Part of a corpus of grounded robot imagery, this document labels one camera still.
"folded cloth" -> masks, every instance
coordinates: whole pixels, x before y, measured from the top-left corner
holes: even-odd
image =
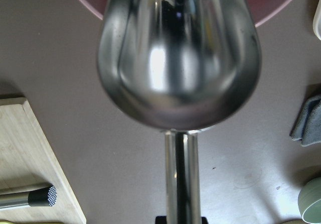
[[[305,102],[290,136],[294,141],[302,140],[302,146],[321,143],[321,95]]]

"wooden board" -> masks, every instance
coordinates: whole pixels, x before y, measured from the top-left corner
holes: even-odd
[[[68,180],[25,98],[0,99],[0,173],[0,194],[33,190],[48,183],[57,189],[57,202],[53,207],[0,210],[0,220],[86,223]]]

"gray table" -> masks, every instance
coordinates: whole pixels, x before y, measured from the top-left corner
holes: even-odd
[[[263,66],[253,96],[199,136],[210,224],[299,218],[299,190],[321,174],[321,145],[303,148],[288,136],[307,91],[321,82],[317,2],[294,0],[258,28]],[[0,97],[28,98],[88,223],[151,224],[166,214],[164,138],[104,93],[100,25],[77,0],[0,0]]]

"scoop handle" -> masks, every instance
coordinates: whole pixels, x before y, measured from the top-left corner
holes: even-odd
[[[197,133],[165,132],[167,224],[201,224]]]

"silver scoop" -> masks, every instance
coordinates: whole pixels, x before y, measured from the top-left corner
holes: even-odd
[[[166,134],[167,224],[200,224],[197,132],[251,95],[260,48],[245,0],[109,0],[98,50],[108,95]]]

